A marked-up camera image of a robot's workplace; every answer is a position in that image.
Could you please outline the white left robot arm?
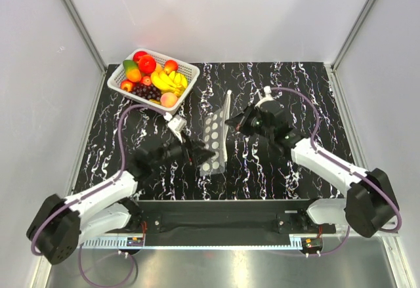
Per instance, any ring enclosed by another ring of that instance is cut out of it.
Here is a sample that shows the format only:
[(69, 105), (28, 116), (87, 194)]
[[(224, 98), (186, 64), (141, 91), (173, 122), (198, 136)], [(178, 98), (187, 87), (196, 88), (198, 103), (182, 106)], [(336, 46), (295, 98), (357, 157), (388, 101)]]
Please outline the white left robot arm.
[(173, 162), (196, 169), (215, 155), (203, 142), (185, 139), (155, 150), (137, 150), (115, 175), (78, 194), (50, 195), (26, 232), (32, 253), (50, 264), (65, 261), (83, 242), (113, 230), (133, 233), (145, 227), (131, 196)]

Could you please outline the clear dotted zip top bag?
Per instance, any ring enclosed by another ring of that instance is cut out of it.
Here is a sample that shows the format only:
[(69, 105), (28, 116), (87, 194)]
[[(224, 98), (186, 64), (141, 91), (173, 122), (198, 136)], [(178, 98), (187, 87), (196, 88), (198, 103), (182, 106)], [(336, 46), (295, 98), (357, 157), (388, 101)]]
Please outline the clear dotted zip top bag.
[(226, 148), (228, 126), (225, 121), (230, 117), (231, 96), (232, 91), (228, 90), (222, 107), (204, 119), (203, 142), (205, 149), (213, 152), (213, 155), (201, 164), (200, 176), (225, 172), (228, 157)]

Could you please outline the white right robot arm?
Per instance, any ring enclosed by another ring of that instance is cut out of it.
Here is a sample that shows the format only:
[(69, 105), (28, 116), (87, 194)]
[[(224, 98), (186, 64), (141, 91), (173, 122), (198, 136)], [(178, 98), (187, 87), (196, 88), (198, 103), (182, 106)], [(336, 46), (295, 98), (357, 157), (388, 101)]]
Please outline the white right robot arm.
[(246, 136), (266, 138), (281, 156), (315, 173), (343, 195), (341, 199), (313, 201), (298, 216), (303, 232), (315, 232), (322, 224), (342, 224), (370, 238), (378, 231), (385, 232), (392, 218), (397, 221), (395, 229), (401, 227), (399, 206), (384, 171), (357, 167), (315, 144), (286, 121), (274, 101), (249, 104), (225, 123)]

